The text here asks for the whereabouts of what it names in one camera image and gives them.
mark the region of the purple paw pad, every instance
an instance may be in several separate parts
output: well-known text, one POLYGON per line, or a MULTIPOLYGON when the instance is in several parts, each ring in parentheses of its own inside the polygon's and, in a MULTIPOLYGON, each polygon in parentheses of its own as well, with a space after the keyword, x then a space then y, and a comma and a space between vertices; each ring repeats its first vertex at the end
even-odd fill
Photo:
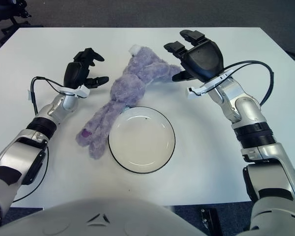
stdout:
POLYGON ((82 130, 82 133, 81 135, 84 137, 84 138, 87 138, 89 135, 91 135, 92 133, 91 132, 88 132, 86 129, 83 129, 82 130))

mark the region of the chair leg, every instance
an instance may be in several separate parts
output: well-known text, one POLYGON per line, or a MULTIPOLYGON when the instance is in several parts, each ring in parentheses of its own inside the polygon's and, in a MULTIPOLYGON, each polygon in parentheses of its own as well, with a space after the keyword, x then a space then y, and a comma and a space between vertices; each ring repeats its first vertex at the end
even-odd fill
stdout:
POLYGON ((4 35, 7 35, 8 32, 9 32, 13 27, 15 27, 15 25, 11 25, 11 26, 9 26, 9 27, 7 27, 7 28, 1 29, 1 31, 2 31, 2 33, 3 33, 4 35))

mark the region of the white table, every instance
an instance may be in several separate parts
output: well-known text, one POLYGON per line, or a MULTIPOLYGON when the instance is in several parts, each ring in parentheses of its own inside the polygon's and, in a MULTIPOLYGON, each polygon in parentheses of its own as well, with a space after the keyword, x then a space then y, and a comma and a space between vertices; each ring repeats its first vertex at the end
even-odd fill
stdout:
MULTIPOLYGON (((108 148, 100 160, 75 142, 76 134, 109 101, 109 91, 128 64, 133 44, 151 47, 169 63, 180 61, 163 49, 179 40, 185 28, 171 29, 20 29, 0 48, 0 151, 33 118, 27 89, 39 75, 62 83, 66 66, 78 51, 92 47, 105 58, 90 69, 90 77, 109 76, 110 81, 81 100, 50 143, 48 174, 35 193, 15 207, 51 207, 82 198, 141 198, 160 205, 190 205, 249 200, 242 177, 246 166, 240 145, 218 105, 209 96, 187 100, 185 88, 200 81, 150 85, 138 105, 163 113, 173 125, 177 142, 169 163, 159 171, 139 175, 121 168, 108 148)), ((260 28, 197 28, 214 40, 224 56, 224 65, 254 59, 269 64, 275 72, 272 96, 263 106, 276 139, 283 143, 295 167, 295 62, 260 28)), ((269 84, 268 71, 250 66, 234 75, 259 101, 269 84)), ((38 82, 38 108, 56 95, 45 82, 38 82)), ((35 188, 23 186, 21 197, 35 188)))

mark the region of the black cable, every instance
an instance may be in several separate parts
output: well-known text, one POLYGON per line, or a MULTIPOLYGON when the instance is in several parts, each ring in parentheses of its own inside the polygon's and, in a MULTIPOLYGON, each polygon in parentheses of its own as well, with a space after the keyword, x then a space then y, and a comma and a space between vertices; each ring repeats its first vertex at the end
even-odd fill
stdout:
POLYGON ((28 197, 29 195, 31 195, 33 192, 35 192, 35 190, 41 185, 41 183, 43 182, 43 180, 44 180, 44 178, 46 176, 47 169, 48 169, 48 163, 49 163, 49 148, 47 147, 47 163, 46 163, 46 169, 45 169, 45 173, 43 175, 43 178, 41 179, 41 181, 39 182, 39 184, 30 193, 26 194, 24 197, 21 197, 21 198, 19 198, 17 200, 14 200, 13 203, 18 202, 18 201, 20 201, 20 200, 28 197))
MULTIPOLYGON (((235 72, 237 72, 238 70, 242 69, 243 67, 245 66, 248 66, 248 65, 253 65, 253 64, 260 64, 260 65, 263 65, 264 67, 266 67, 270 73, 270 85, 269 85, 269 88, 264 96, 264 98, 262 99, 261 103, 260 103, 260 106, 262 106, 267 100, 268 98, 270 97, 271 93, 272 93, 272 90, 273 90, 273 86, 274 86, 274 72, 272 71, 271 67, 268 66, 267 64, 265 64, 264 62, 261 62, 261 61, 257 61, 257 60, 245 60, 245 61, 240 61, 240 62, 237 62, 237 63, 234 63, 234 64, 231 64, 227 67, 225 67, 223 69, 223 71, 231 68, 231 67, 234 67, 236 65, 240 65, 240 64, 246 64, 246 65, 243 65, 241 66, 240 68, 237 68, 235 71, 233 71, 230 75, 228 75, 223 81, 221 81, 220 83, 218 83, 216 86, 214 86, 212 89, 208 90, 207 92, 210 92, 211 90, 215 89, 216 87, 218 87, 220 84, 222 84, 226 79, 228 79, 230 76, 232 76, 235 72)), ((191 92, 193 92, 195 95, 197 96, 201 96, 200 94, 197 94, 196 92, 194 92, 193 90, 191 90, 191 92)))
MULTIPOLYGON (((62 87, 62 85, 56 83, 55 81, 52 81, 52 80, 49 80, 49 79, 46 79, 44 77, 34 77, 30 83, 30 94, 31 94, 31 98, 32 98, 32 103, 33 103, 33 107, 34 107, 34 112, 35 112, 35 115, 38 114, 38 110, 37 110, 37 104, 36 104, 36 99, 35 99, 35 92, 34 92, 34 84, 35 84, 35 81, 36 80, 45 80, 56 92, 59 92, 57 91, 52 85, 51 83, 54 83, 60 87, 62 87)), ((49 163, 49 148, 47 147, 47 163, 46 163, 46 168, 45 168, 45 172, 44 172, 44 175, 43 175, 43 178, 41 179, 41 181, 39 182, 39 184, 28 194, 26 194, 25 196, 17 199, 17 200, 14 200, 13 203, 15 202, 18 202, 26 197, 28 197, 29 195, 31 195, 33 192, 36 191, 36 189, 41 185, 41 183, 43 182, 45 176, 46 176, 46 173, 47 173, 47 170, 48 170, 48 163, 49 163)))

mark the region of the white plate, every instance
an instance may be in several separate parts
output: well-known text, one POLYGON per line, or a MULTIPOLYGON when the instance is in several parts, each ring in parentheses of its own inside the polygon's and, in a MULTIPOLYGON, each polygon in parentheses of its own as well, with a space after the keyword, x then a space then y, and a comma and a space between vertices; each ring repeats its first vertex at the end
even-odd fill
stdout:
POLYGON ((175 149, 172 125, 160 112, 148 107, 134 107, 121 113, 108 141, 115 160, 139 174, 162 168, 175 149))

